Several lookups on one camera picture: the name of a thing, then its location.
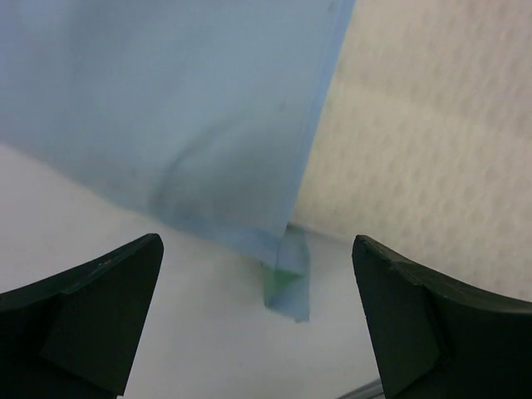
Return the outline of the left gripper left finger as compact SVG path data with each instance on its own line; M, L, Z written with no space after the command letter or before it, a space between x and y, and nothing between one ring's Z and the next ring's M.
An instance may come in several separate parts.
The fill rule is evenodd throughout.
M1 295L3 398L124 395L164 245L146 234Z

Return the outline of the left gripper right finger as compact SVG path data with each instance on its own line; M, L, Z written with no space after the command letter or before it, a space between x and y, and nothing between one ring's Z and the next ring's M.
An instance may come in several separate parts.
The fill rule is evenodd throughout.
M366 235L352 263L387 398L529 398L531 304L476 288Z

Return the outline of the cream pillow with yellow edge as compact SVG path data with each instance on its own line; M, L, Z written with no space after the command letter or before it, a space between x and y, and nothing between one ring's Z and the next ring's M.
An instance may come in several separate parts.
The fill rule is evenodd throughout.
M357 2L292 220L530 300L530 2Z

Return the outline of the light blue pillowcase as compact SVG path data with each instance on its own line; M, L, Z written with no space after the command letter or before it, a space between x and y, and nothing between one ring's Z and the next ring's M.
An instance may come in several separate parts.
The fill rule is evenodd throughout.
M310 314L290 226L351 1L4 1L1 141L128 209L257 259Z

